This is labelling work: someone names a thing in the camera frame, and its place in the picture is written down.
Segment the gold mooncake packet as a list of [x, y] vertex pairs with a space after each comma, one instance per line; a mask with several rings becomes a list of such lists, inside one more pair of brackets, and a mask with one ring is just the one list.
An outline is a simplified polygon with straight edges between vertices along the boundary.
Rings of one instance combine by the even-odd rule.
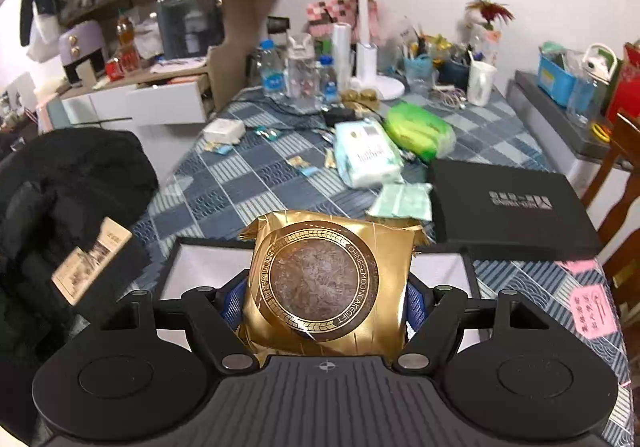
[[399, 355], [413, 254], [427, 241], [418, 222], [286, 210], [240, 238], [254, 252], [238, 333], [259, 360]]

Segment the open black gift box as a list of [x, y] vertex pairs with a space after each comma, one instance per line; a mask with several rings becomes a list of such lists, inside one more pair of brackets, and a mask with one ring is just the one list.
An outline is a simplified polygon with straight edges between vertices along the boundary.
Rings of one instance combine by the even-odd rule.
[[[180, 238], [172, 246], [155, 287], [159, 300], [178, 299], [195, 288], [216, 290], [235, 276], [247, 276], [254, 245], [250, 242]], [[424, 296], [426, 317], [432, 311], [433, 297], [423, 291], [439, 285], [472, 294], [468, 267], [460, 254], [422, 253], [414, 256], [407, 285], [411, 283]], [[405, 317], [407, 311], [407, 285]], [[329, 311], [344, 311], [355, 300], [357, 267], [337, 245], [288, 245], [274, 261], [274, 294], [286, 309], [303, 317], [326, 317]]]

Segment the pale green wipes sachet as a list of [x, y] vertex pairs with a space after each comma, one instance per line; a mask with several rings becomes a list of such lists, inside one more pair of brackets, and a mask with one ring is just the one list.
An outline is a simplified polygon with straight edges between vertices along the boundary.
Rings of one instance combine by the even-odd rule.
[[367, 214], [383, 218], [412, 218], [431, 222], [433, 218], [431, 184], [387, 184]]

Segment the black box lid with logo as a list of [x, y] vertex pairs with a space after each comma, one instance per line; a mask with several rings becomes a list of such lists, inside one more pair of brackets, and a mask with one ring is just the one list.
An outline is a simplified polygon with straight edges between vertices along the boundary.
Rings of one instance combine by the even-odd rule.
[[436, 242], [473, 259], [593, 259], [597, 231], [565, 176], [435, 160], [428, 168]]

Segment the white blue tissue pack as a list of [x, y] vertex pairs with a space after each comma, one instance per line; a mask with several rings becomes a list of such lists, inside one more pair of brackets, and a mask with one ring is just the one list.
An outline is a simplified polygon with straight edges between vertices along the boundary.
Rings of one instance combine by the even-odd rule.
[[349, 188], [374, 188], [404, 181], [404, 161], [378, 122], [336, 124], [333, 151], [338, 176]]

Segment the pink sticky note small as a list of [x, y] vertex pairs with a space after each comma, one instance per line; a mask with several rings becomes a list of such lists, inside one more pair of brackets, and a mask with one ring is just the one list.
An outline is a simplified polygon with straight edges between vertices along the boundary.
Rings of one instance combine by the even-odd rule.
[[582, 259], [581, 261], [556, 262], [556, 265], [562, 267], [564, 271], [577, 276], [587, 271], [596, 271], [599, 264], [595, 259]]

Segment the pink sticky note large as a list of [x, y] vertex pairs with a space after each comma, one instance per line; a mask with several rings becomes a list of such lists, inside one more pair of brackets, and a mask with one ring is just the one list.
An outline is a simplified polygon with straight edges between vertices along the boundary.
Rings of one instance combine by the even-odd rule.
[[615, 317], [603, 285], [578, 287], [570, 293], [570, 313], [576, 331], [587, 340], [595, 340], [618, 331]]

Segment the green tissue pack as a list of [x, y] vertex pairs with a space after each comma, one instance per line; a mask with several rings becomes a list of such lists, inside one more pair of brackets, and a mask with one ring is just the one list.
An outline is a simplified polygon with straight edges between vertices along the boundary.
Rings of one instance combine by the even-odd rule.
[[451, 125], [415, 104], [402, 102], [391, 107], [383, 127], [401, 149], [423, 162], [431, 162], [454, 151], [457, 137]]

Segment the white small box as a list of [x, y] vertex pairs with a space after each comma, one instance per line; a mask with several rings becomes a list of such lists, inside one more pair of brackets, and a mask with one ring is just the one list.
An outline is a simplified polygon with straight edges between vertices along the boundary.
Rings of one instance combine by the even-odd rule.
[[203, 129], [203, 137], [214, 144], [239, 144], [245, 133], [245, 124], [230, 118], [215, 118]]

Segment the white drawer unit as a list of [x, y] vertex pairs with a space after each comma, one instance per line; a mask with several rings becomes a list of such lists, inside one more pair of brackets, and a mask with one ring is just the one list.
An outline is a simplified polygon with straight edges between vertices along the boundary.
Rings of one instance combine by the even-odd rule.
[[96, 126], [136, 136], [158, 178], [171, 174], [214, 112], [206, 74], [75, 89], [62, 96], [73, 126]]

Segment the black power adapter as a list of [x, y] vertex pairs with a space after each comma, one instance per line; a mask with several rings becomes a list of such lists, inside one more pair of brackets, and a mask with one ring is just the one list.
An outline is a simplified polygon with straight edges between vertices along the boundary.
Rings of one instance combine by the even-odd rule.
[[357, 120], [354, 110], [344, 107], [332, 107], [322, 112], [324, 123], [328, 127], [335, 127], [337, 124], [344, 122], [353, 122]]

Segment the wooden chair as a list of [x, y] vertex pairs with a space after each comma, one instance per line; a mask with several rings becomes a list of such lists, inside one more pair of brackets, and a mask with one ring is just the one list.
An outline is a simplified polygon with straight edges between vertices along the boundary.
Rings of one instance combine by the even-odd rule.
[[[620, 199], [608, 211], [598, 228], [603, 250], [611, 245], [627, 222], [634, 202], [639, 201], [639, 120], [625, 111], [618, 112], [613, 125], [610, 149], [596, 176], [582, 196], [582, 205], [589, 208], [597, 198], [616, 162], [622, 159], [631, 165], [625, 189]], [[627, 316], [639, 307], [639, 230], [636, 229], [602, 263], [616, 308]]]

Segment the grey side cabinet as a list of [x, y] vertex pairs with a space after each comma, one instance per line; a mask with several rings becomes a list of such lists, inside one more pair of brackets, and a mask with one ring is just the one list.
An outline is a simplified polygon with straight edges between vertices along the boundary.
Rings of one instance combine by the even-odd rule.
[[575, 126], [565, 111], [538, 87], [533, 73], [515, 72], [506, 90], [506, 102], [553, 168], [583, 194], [608, 153], [608, 144], [590, 130]]

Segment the white desk lamp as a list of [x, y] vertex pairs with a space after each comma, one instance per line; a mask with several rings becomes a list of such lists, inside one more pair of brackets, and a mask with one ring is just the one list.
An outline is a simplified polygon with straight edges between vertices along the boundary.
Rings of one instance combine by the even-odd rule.
[[376, 22], [372, 18], [374, 8], [372, 0], [358, 0], [356, 43], [356, 71], [352, 78], [352, 87], [372, 89], [381, 101], [399, 99], [405, 94], [406, 86], [398, 78], [378, 73], [378, 45], [374, 41], [372, 29]]

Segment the turquoise pen holder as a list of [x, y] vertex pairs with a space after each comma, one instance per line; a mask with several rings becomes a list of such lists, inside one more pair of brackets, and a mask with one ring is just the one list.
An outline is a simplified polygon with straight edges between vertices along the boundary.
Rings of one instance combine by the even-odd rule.
[[404, 70], [410, 92], [427, 97], [433, 85], [433, 60], [427, 54], [404, 59]]

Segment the small blue cap bottle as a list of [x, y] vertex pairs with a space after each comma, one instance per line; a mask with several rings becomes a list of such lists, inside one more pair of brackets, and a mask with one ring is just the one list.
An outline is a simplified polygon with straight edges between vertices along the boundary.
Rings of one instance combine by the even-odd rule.
[[322, 55], [319, 63], [319, 92], [321, 100], [324, 104], [336, 103], [340, 99], [340, 95], [338, 95], [334, 59], [330, 55]]

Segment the white plastic cup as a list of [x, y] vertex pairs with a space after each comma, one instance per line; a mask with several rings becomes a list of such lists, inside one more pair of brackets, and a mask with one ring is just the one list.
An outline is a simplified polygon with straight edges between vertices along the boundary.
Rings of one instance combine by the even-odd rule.
[[497, 68], [484, 61], [473, 61], [470, 66], [466, 100], [476, 107], [485, 107], [494, 87]]

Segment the clear pink patterned bottle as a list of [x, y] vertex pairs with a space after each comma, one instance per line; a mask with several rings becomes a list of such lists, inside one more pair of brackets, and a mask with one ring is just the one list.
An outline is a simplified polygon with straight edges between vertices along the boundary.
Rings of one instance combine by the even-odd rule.
[[288, 37], [288, 98], [302, 113], [317, 110], [318, 72], [314, 39], [309, 33]]

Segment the blue cap water bottle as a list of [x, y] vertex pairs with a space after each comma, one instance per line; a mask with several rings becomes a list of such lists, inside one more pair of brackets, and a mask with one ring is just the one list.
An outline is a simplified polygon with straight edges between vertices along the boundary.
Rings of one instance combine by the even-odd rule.
[[282, 100], [285, 96], [283, 66], [272, 40], [263, 40], [260, 43], [259, 63], [265, 96], [272, 100]]

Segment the blue plastic basket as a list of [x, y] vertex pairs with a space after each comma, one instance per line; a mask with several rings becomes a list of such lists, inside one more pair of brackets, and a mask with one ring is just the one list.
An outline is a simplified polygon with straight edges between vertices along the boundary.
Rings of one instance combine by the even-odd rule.
[[572, 95], [580, 58], [577, 51], [555, 42], [539, 46], [537, 85], [561, 108], [567, 107]]

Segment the clear jug white lid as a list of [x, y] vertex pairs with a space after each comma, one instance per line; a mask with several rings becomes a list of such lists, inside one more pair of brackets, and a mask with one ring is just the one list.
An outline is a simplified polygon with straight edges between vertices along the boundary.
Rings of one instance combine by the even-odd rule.
[[568, 54], [567, 58], [575, 84], [566, 113], [574, 125], [587, 127], [600, 112], [618, 67], [617, 57], [608, 46], [594, 43], [582, 54]]

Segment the clear plastic roll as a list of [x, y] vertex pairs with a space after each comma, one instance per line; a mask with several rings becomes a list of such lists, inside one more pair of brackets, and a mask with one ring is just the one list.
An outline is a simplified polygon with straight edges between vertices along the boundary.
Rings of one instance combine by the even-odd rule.
[[341, 94], [349, 89], [352, 77], [352, 26], [345, 22], [332, 25], [332, 57], [337, 89]]

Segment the red gold gift bag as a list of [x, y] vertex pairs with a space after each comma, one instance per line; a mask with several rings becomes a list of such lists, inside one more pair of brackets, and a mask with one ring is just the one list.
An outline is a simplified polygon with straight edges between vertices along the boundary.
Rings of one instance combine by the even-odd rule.
[[624, 46], [625, 58], [614, 94], [605, 118], [614, 124], [618, 112], [624, 112], [631, 118], [638, 118], [640, 110], [640, 54], [639, 46], [626, 43]]

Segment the pink checkered box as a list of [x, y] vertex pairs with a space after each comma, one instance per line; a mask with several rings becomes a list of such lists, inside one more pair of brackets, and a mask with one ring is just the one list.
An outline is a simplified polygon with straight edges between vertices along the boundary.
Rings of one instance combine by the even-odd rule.
[[307, 31], [318, 40], [329, 37], [337, 23], [350, 25], [352, 42], [359, 40], [359, 0], [327, 0], [308, 4], [306, 19]]

